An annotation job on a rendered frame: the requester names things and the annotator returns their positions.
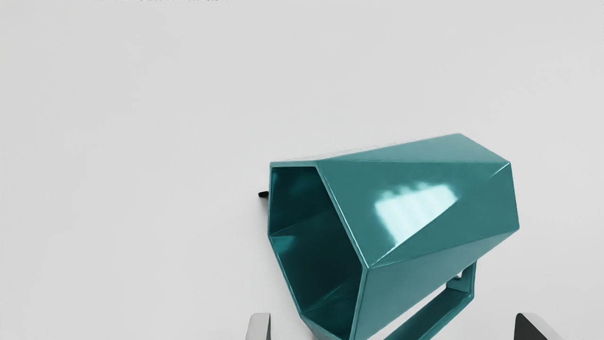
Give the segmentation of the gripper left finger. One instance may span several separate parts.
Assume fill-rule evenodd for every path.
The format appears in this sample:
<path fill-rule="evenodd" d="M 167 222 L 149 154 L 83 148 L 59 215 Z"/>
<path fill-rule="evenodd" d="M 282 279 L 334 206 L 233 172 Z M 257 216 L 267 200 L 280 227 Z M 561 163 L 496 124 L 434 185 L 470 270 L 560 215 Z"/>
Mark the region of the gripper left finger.
<path fill-rule="evenodd" d="M 270 313 L 251 315 L 245 340 L 271 340 Z"/>

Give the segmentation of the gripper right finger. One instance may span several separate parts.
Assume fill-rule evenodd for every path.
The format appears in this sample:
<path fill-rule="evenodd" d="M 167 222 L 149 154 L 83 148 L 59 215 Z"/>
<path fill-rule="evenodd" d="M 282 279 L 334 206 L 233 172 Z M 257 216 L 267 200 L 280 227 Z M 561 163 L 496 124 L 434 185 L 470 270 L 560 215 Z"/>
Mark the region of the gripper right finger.
<path fill-rule="evenodd" d="M 564 337 L 538 314 L 519 313 L 515 317 L 514 340 L 564 340 Z"/>

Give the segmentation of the teal faceted mug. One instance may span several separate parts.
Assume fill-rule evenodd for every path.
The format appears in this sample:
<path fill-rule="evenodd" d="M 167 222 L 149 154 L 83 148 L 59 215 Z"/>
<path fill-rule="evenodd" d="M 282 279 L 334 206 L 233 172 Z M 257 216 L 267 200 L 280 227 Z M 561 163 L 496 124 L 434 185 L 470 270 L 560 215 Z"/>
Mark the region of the teal faceted mug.
<path fill-rule="evenodd" d="M 268 238 L 317 340 L 432 340 L 519 230 L 512 164 L 463 134 L 274 161 Z"/>

